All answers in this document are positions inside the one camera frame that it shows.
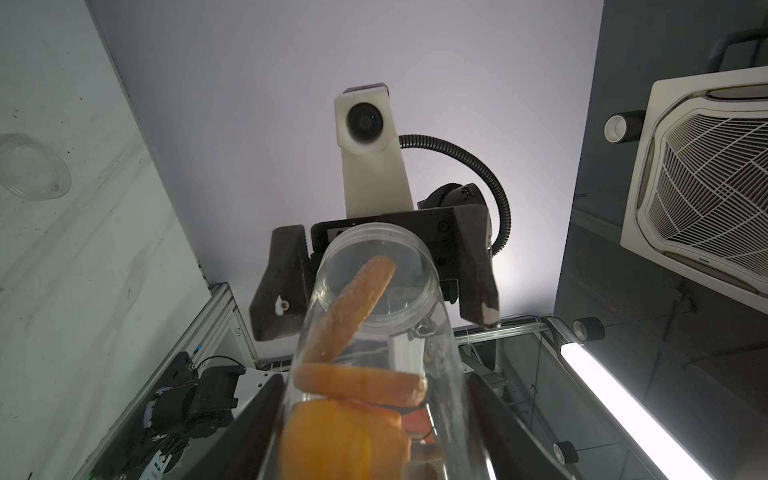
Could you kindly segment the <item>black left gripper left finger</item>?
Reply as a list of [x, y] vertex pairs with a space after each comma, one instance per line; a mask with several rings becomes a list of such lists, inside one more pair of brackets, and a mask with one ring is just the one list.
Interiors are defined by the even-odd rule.
[[258, 479], [267, 463], [281, 419], [286, 381], [277, 374], [267, 380], [224, 435], [183, 476], [184, 480]]

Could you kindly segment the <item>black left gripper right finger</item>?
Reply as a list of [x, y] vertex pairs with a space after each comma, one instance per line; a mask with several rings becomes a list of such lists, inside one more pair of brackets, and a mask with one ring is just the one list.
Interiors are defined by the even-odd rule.
[[478, 374], [466, 377], [472, 418], [477, 424], [496, 479], [571, 479]]

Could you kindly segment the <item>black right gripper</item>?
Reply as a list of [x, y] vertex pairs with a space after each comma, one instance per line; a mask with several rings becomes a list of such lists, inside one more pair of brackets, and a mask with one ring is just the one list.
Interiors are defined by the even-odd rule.
[[498, 326], [499, 293], [492, 267], [488, 208], [463, 205], [315, 224], [310, 230], [311, 259], [303, 225], [273, 230], [267, 266], [249, 306], [255, 340], [298, 334], [312, 294], [312, 262], [319, 266], [339, 232], [374, 222], [402, 227], [422, 240], [436, 266], [443, 297], [459, 300], [462, 319], [479, 327]]

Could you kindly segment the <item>clear jar with brown cookies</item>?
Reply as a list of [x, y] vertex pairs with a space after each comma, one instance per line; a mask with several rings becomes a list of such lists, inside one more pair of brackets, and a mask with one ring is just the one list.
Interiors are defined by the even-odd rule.
[[394, 276], [336, 363], [426, 378], [424, 400], [416, 407], [395, 410], [402, 418], [403, 431], [411, 439], [410, 461], [402, 479], [492, 477], [490, 460], [473, 423], [465, 370], [431, 255], [415, 234], [399, 226], [375, 222], [342, 233], [322, 257], [262, 478], [282, 479], [279, 447], [285, 423], [296, 404], [311, 398], [294, 386], [291, 370], [301, 363], [312, 328], [358, 270], [378, 255], [395, 262]]

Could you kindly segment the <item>brown and orange cookies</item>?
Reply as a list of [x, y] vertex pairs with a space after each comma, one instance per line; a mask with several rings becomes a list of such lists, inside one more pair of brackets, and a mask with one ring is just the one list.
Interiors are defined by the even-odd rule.
[[373, 312], [395, 270], [387, 256], [368, 260], [312, 328], [302, 361], [291, 370], [294, 386], [311, 398], [296, 404], [285, 423], [280, 478], [404, 478], [411, 439], [395, 410], [424, 400], [426, 378], [335, 361]]

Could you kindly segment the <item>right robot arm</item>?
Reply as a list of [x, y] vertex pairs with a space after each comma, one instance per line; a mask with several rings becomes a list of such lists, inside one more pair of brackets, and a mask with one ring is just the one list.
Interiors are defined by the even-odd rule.
[[329, 246], [346, 230], [374, 222], [402, 227], [425, 244], [443, 299], [459, 305], [463, 320], [485, 329], [500, 323], [486, 201], [473, 183], [449, 183], [421, 201], [415, 211], [315, 224], [310, 230], [312, 251], [302, 225], [275, 229], [267, 267], [249, 306], [254, 338], [271, 341], [299, 333]]

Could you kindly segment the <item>ceiling air conditioner vent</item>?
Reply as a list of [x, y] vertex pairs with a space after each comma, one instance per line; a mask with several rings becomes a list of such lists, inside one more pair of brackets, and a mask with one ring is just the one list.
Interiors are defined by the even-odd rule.
[[620, 244], [766, 312], [766, 68], [653, 84]]

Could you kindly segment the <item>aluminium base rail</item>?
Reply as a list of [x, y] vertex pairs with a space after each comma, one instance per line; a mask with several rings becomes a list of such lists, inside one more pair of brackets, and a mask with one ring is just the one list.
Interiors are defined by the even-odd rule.
[[172, 347], [158, 369], [95, 451], [74, 474], [76, 479], [176, 479], [191, 466], [185, 454], [212, 445], [222, 426], [209, 422], [206, 438], [185, 431], [183, 416], [203, 372], [210, 367], [254, 368], [256, 351], [226, 283], [211, 298]]

